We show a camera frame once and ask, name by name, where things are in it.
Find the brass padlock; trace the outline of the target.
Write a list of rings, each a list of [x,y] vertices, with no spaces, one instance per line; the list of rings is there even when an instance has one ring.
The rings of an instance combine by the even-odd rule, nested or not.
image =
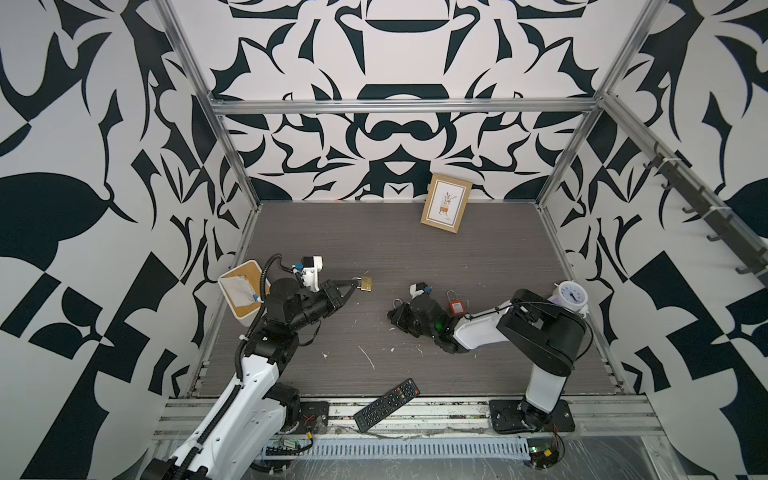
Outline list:
[[[370,292],[373,289],[373,278],[370,276],[355,277],[357,288],[361,291]]]

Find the red padlock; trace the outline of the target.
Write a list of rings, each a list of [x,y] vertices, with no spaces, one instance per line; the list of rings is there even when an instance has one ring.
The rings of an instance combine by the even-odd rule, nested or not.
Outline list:
[[[461,318],[467,314],[466,305],[455,290],[449,290],[446,293],[446,296],[448,300],[448,312],[451,317]]]

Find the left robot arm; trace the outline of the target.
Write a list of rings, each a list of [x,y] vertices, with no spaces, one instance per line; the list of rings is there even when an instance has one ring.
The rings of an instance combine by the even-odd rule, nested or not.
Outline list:
[[[358,278],[322,281],[322,259],[305,257],[267,279],[282,256],[260,269],[259,309],[234,354],[235,374],[189,437],[166,460],[153,459],[144,479],[240,479],[278,433],[299,422],[300,394],[279,378],[302,343],[299,332],[319,325],[360,289]]]

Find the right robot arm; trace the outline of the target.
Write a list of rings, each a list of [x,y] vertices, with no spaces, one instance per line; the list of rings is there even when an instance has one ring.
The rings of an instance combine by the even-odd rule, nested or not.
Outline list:
[[[450,314],[425,283],[411,286],[411,300],[397,299],[387,317],[416,338],[426,336],[449,354],[508,342],[533,362],[518,410],[527,423],[551,416],[580,358],[583,338],[594,332],[586,320],[588,293],[578,283],[557,284],[550,297],[519,289],[511,299],[475,314]]]

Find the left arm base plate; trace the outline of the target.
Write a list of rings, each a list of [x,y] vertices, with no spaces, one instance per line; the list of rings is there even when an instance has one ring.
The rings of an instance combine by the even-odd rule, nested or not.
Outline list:
[[[323,434],[327,431],[330,404],[327,401],[304,401],[297,409],[289,410],[287,432],[290,434],[306,434],[311,432]]]

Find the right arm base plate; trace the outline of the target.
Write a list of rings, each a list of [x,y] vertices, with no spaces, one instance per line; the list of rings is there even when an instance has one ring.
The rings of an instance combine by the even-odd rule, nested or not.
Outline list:
[[[549,432],[571,433],[576,430],[569,404],[558,400],[549,413],[537,409],[522,400],[490,400],[489,411],[492,429],[498,434],[523,434]]]

